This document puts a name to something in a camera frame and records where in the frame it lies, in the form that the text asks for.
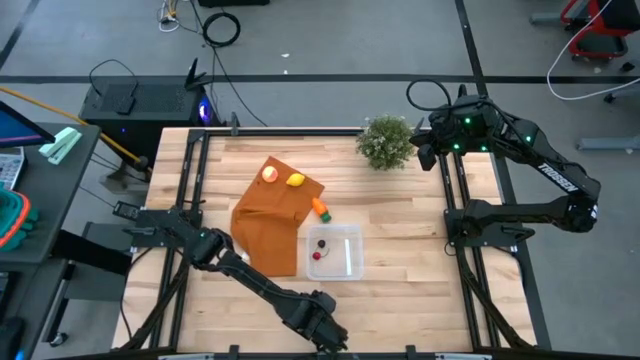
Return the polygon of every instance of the wooden tabletop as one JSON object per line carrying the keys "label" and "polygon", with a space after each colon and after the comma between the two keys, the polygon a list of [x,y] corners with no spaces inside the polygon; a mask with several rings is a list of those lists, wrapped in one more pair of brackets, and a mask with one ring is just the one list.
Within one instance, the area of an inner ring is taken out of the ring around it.
{"label": "wooden tabletop", "polygon": [[[147,196],[149,209],[167,209],[175,202],[188,131],[164,130]],[[322,183],[333,223],[359,224],[364,239],[361,281],[311,281],[305,271],[305,241],[309,226],[319,223],[311,213],[298,230],[297,276],[274,278],[278,285],[330,294],[337,302],[336,321],[349,331],[352,352],[401,352],[408,344],[425,352],[471,350],[456,260],[443,250],[446,202],[438,166],[423,172],[412,158],[404,170],[374,171],[356,154],[354,137],[216,136],[209,146],[202,194],[204,226],[230,231],[231,211],[267,156]],[[194,159],[198,157],[199,147],[194,152]],[[489,155],[469,154],[464,164],[471,196],[499,203]],[[196,166],[191,169],[187,198]],[[452,159],[450,169],[455,174]],[[461,206],[455,179],[453,185]],[[164,249],[152,250],[129,276],[124,311],[134,332],[156,302],[164,254]],[[483,249],[483,254],[495,304],[520,336],[535,343],[516,261],[494,249]],[[476,309],[488,345],[477,301]],[[162,344],[167,343],[171,314],[172,305]],[[126,340],[120,319],[113,345]],[[191,270],[179,350],[227,352],[232,344],[240,345],[241,352],[315,351],[281,324],[269,304],[239,283]]]}

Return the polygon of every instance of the white cable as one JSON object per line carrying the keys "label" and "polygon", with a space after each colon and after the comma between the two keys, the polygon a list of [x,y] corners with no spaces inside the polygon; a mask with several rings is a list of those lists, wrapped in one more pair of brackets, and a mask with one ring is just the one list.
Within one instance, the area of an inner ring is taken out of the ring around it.
{"label": "white cable", "polygon": [[596,16],[594,16],[588,23],[587,25],[585,25],[582,29],[580,29],[580,31],[578,31],[575,35],[573,35],[573,37],[571,38],[571,40],[569,40],[569,42],[567,43],[567,45],[564,46],[564,48],[562,49],[562,51],[560,51],[560,54],[558,54],[558,57],[556,58],[556,61],[553,62],[553,65],[551,65],[551,68],[549,68],[549,71],[547,72],[547,85],[549,86],[549,90],[551,91],[551,93],[557,97],[560,100],[566,100],[566,101],[572,101],[572,100],[583,100],[586,98],[590,98],[592,96],[597,96],[597,95],[602,95],[602,94],[606,94],[606,93],[610,93],[612,91],[616,91],[616,90],[620,90],[623,88],[626,88],[627,86],[631,86],[633,84],[636,84],[638,82],[640,82],[640,78],[637,78],[629,83],[620,85],[620,86],[616,86],[613,87],[611,89],[606,89],[606,90],[601,90],[598,92],[594,92],[592,94],[587,94],[587,95],[582,95],[582,96],[576,96],[576,97],[564,97],[561,95],[558,95],[554,90],[553,87],[551,86],[551,72],[553,71],[553,69],[556,67],[556,65],[558,64],[558,61],[560,60],[560,58],[562,57],[562,54],[564,54],[564,52],[567,50],[567,48],[569,47],[569,45],[571,45],[571,43],[573,42],[573,40],[575,40],[575,38],[577,38],[583,31],[585,31],[589,25],[591,25],[599,16],[600,14],[602,14],[602,12],[604,11],[604,9],[607,8],[607,6],[609,6],[609,4],[611,4],[613,0],[609,0],[609,2],[607,2],[602,9],[600,9],[600,12],[598,12],[598,14],[596,14]]}
{"label": "white cable", "polygon": [[[162,1],[162,7],[160,7],[160,9],[158,9],[158,13],[160,14],[160,16],[158,17],[158,30],[162,31],[162,32],[173,32],[178,30],[178,28],[180,27],[180,22],[178,22],[178,19],[172,17],[171,15],[169,15],[169,5],[167,4],[167,0],[163,0]],[[166,17],[167,21],[169,22],[174,22],[176,23],[175,27],[172,27],[171,29],[165,29],[162,27],[162,19],[164,19]]]}

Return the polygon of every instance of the orange carrot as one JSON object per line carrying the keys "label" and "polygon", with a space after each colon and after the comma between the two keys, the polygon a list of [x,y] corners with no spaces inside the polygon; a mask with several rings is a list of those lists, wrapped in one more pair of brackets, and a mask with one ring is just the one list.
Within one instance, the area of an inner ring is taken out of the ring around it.
{"label": "orange carrot", "polygon": [[322,222],[328,223],[331,221],[331,215],[329,215],[329,209],[327,209],[327,205],[325,205],[322,200],[318,198],[311,199],[311,206],[313,206],[313,210],[320,216]]}

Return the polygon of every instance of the plastic tray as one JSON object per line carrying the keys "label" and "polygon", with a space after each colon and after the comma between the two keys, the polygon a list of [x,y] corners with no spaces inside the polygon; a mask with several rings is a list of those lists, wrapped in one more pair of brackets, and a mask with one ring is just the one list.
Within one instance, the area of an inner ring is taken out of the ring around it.
{"label": "plastic tray", "polygon": [[[318,247],[324,240],[325,247]],[[313,259],[319,252],[322,258]],[[360,225],[313,225],[307,234],[307,277],[317,281],[360,280],[364,275],[364,252]]]}

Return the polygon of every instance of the blue light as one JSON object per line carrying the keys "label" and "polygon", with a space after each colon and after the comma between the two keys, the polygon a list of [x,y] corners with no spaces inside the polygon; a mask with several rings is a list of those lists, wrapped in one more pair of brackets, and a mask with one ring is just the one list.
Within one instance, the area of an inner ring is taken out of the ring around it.
{"label": "blue light", "polygon": [[206,126],[211,126],[211,103],[209,102],[209,98],[206,96],[202,97],[200,100],[200,104],[198,105],[198,115],[200,116],[200,120]]}

